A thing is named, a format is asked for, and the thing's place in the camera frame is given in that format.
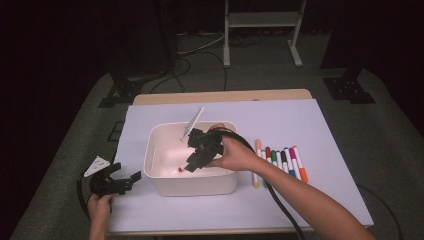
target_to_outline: colored marker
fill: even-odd
[[[275,154],[277,155],[277,167],[279,169],[283,169],[283,162],[281,161],[281,153],[280,153],[280,151],[276,151]]]
[[[262,151],[261,151],[261,155],[262,155],[262,158],[266,161],[266,153],[265,153],[265,150],[262,150]],[[264,180],[264,179],[262,179],[262,183],[264,184],[264,188],[268,188],[268,187],[266,186],[266,183],[265,183],[265,180]]]
[[[302,177],[300,177],[299,165],[297,165],[296,154],[294,153],[293,148],[289,149],[289,153],[293,162],[293,169],[294,169],[294,172],[296,173],[296,177],[297,179],[302,180]]]
[[[296,173],[294,172],[294,169],[293,169],[293,163],[291,161],[289,149],[284,148],[284,153],[286,154],[287,168],[289,170],[289,174],[292,175],[293,177],[296,177]]]
[[[275,153],[275,150],[271,151],[271,161],[274,166],[278,167],[277,154]]]
[[[259,157],[262,157],[262,153],[261,153],[261,140],[256,139],[256,154]],[[257,188],[259,187],[259,178],[258,175],[256,175],[256,173],[252,172],[252,176],[253,176],[253,187]]]
[[[270,162],[270,163],[272,163],[272,160],[271,160],[271,148],[269,148],[269,147],[266,147],[265,148],[265,159],[268,161],[268,162]]]
[[[303,167],[302,159],[300,159],[299,150],[297,149],[296,146],[293,146],[293,150],[294,150],[294,154],[296,155],[297,164],[299,165],[300,177],[302,178],[302,181],[308,182],[308,175],[306,174],[306,170]]]
[[[283,171],[289,173],[289,167],[287,166],[286,153],[283,151],[280,152],[281,162],[283,163]]]

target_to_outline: white shelf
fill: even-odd
[[[293,27],[299,12],[230,13],[229,27]]]

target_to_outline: metal stand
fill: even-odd
[[[224,67],[230,67],[230,46],[228,44],[229,28],[234,27],[295,27],[293,39],[288,46],[297,67],[303,66],[296,49],[297,37],[302,24],[306,0],[302,0],[298,12],[265,12],[265,13],[230,13],[228,0],[225,0],[224,29]]]

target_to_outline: table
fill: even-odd
[[[114,177],[126,178],[142,169],[149,131],[154,126],[188,122],[200,105],[205,110],[199,121],[229,120],[251,144],[258,137],[271,148],[295,143],[303,149],[301,154],[309,184],[344,205],[363,225],[373,225],[319,106],[304,89],[139,95],[127,113],[115,158],[115,162],[121,162],[122,169],[114,173]],[[263,118],[268,110],[273,112],[271,117]],[[282,118],[281,113],[290,115]],[[216,119],[218,115],[225,119]],[[253,128],[252,121],[258,119],[263,125]],[[274,129],[280,123],[288,126],[283,129],[284,138],[281,138],[281,129]],[[199,197],[161,197],[146,175],[142,175],[132,191],[115,198],[110,234],[161,236],[294,231],[268,190],[253,188],[250,172],[240,172],[239,185],[231,194]],[[299,226],[310,230],[281,200]]]

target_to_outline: black cable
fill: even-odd
[[[234,139],[240,141],[243,145],[245,145],[247,148],[249,148],[252,152],[256,153],[255,150],[250,146],[250,144],[243,137],[241,137],[237,133],[231,131],[230,129],[222,128],[221,127],[221,128],[217,128],[217,130],[212,130],[212,131],[213,132],[218,132],[219,134],[221,134],[223,136],[228,136],[228,137],[234,138]],[[274,199],[274,201],[277,203],[278,207],[280,207],[280,209],[284,212],[284,214],[287,216],[287,218],[293,224],[294,228],[296,229],[298,238],[301,239],[301,240],[305,240],[306,239],[305,238],[305,234],[303,233],[302,229],[299,227],[299,225],[297,224],[296,220],[293,218],[293,216],[290,214],[290,212],[287,210],[287,208],[280,201],[280,199],[278,198],[278,196],[275,193],[275,191],[274,191],[273,187],[271,186],[271,184],[269,184],[266,181],[265,181],[265,184],[267,185],[268,191],[271,194],[271,196]]]
[[[240,36],[234,36],[230,38],[230,46],[234,48],[249,48],[253,45],[259,44],[262,42],[262,39],[260,37],[257,37],[258,40],[254,40],[251,37],[246,37],[245,34],[243,34],[243,37]]]
[[[136,80],[128,80],[128,82],[131,83],[135,87],[136,86],[143,86],[146,82],[158,80],[160,78],[163,78],[167,74],[168,74],[168,71],[163,71],[163,72],[158,73],[157,75],[154,75],[154,76],[149,76],[149,77],[145,77],[145,78],[138,78]]]
[[[185,92],[185,86],[182,84],[182,82],[181,82],[181,80],[180,80],[180,77],[175,75],[175,71],[174,71],[174,69],[172,69],[171,73],[172,73],[172,76],[173,76],[173,77],[175,78],[175,80],[177,81],[178,85],[180,85],[181,92],[183,92],[183,93],[184,93],[184,92]]]
[[[190,70],[191,64],[190,64],[190,62],[189,62],[189,61],[187,61],[186,59],[183,59],[183,58],[179,58],[178,60],[181,60],[181,61],[186,62],[186,63],[188,64],[187,69],[186,69],[184,72],[182,72],[182,73],[180,73],[180,74],[178,74],[178,75],[174,75],[174,74],[173,74],[173,76],[172,76],[172,77],[170,77],[170,78],[167,78],[167,79],[164,79],[164,80],[160,81],[158,84],[156,84],[156,85],[155,85],[155,86],[154,86],[154,87],[150,90],[149,94],[153,93],[153,91],[154,91],[157,87],[159,87],[160,85],[162,85],[163,83],[165,83],[165,82],[167,82],[167,81],[169,81],[169,80],[175,79],[175,78],[177,78],[177,77],[180,77],[180,76],[182,76],[182,75],[186,74],[186,73]]]
[[[224,39],[224,35],[222,35],[222,34],[220,34],[220,35],[221,36],[219,38],[217,38],[217,39],[215,39],[215,40],[213,40],[209,43],[206,43],[203,46],[200,46],[200,47],[188,50],[188,51],[184,51],[184,52],[178,52],[178,55],[188,55],[188,54],[195,53],[197,51],[203,50],[205,48],[210,48],[210,47],[216,45],[217,43],[220,43],[222,41],[222,39]]]
[[[192,53],[189,53],[189,54],[182,54],[181,56],[189,56],[189,55],[202,54],[202,53],[210,54],[210,55],[214,56],[221,63],[222,69],[224,70],[224,76],[225,76],[224,77],[224,91],[226,91],[227,90],[227,78],[228,78],[227,69],[225,68],[224,63],[222,62],[221,58],[219,58],[218,55],[216,55],[215,53],[211,53],[211,52],[192,52]]]
[[[384,205],[384,207],[389,211],[390,215],[392,216],[393,221],[396,224],[396,228],[397,228],[398,234],[399,234],[399,240],[403,240],[402,228],[400,226],[400,223],[399,223],[398,219],[396,218],[396,215],[394,214],[394,212],[392,211],[392,209],[389,207],[389,205],[380,196],[378,196],[376,193],[374,193],[373,191],[369,190],[368,188],[366,188],[366,187],[364,187],[364,186],[362,186],[360,184],[356,184],[356,186],[358,186],[359,188],[362,188],[363,190],[365,190],[368,193],[370,193],[371,195],[373,195],[375,198],[377,198]]]
[[[78,201],[80,203],[81,209],[84,212],[85,216],[87,216],[88,220],[90,220],[90,214],[88,213],[88,209],[87,209],[87,203],[84,200],[84,196],[82,193],[82,183],[81,180],[84,176],[84,173],[88,170],[88,168],[84,169],[84,171],[81,172],[78,180],[77,180],[77,194],[78,194]]]

